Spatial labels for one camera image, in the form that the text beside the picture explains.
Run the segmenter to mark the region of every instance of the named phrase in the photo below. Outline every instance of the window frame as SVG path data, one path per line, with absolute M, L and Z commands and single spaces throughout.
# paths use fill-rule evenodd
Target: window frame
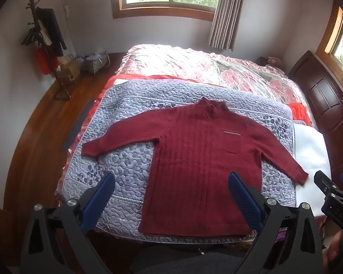
M 342 39 L 343 39 L 343 14 L 340 14 L 340 16 L 342 16 L 342 23 L 341 23 L 341 26 L 340 26 L 340 28 L 339 28 L 337 38 L 335 39 L 335 42 L 334 42 L 334 44 L 333 44 L 333 47 L 331 48 L 331 51 L 330 51 L 330 53 L 331 53 L 332 55 L 335 54 L 334 51 L 336 51 L 336 50 L 338 49 L 338 47 L 339 47 L 339 45 L 340 45 L 340 42 L 341 42 Z
M 179 16 L 213 21 L 216 9 L 209 6 L 179 2 L 142 2 L 126 4 L 111 0 L 113 18 L 134 16 Z
M 328 26 L 315 54 L 331 70 L 339 84 L 343 87 L 343 64 L 332 54 L 341 34 L 343 10 L 334 1 Z

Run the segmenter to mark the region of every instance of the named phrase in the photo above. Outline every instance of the white label on pocket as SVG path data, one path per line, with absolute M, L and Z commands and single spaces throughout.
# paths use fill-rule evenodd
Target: white label on pocket
M 224 133 L 229 133 L 229 134 L 234 134 L 234 135 L 241 135 L 241 134 L 239 134 L 239 133 L 236 133 L 236 132 L 228 132 L 228 131 L 223 131 Z

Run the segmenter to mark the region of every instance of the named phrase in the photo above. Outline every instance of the sweater chest pocket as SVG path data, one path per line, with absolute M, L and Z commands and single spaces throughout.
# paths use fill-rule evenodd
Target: sweater chest pocket
M 240 132 L 223 130 L 222 139 L 225 151 L 230 153 L 239 153 L 241 151 Z

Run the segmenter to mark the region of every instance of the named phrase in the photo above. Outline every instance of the hanging clothes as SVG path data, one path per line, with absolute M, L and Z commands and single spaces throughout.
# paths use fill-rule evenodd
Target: hanging clothes
M 47 29 L 48 36 L 52 41 L 52 48 L 56 53 L 56 56 L 63 56 L 64 50 L 67 49 L 64 39 L 62 38 L 61 30 L 59 24 L 56 20 L 56 15 L 53 9 L 42 9 L 37 7 L 36 14 L 38 19 L 42 22 L 43 26 Z
M 82 155 L 148 141 L 155 150 L 139 226 L 144 234 L 246 235 L 251 230 L 228 190 L 231 172 L 260 190 L 263 156 L 300 184 L 308 176 L 269 129 L 205 98 L 118 121 L 84 143 Z
M 44 47 L 39 47 L 35 51 L 35 57 L 43 75 L 51 74 L 52 70 L 56 70 L 59 66 L 57 56 L 50 47 L 47 49 L 47 51 L 44 49 Z

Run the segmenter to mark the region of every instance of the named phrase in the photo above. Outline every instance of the turtleneck collar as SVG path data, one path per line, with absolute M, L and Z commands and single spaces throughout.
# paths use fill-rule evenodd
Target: turtleneck collar
M 214 100 L 206 99 L 202 97 L 200 101 L 196 103 L 198 108 L 210 117 L 221 117 L 231 112 L 224 101 L 218 102 Z

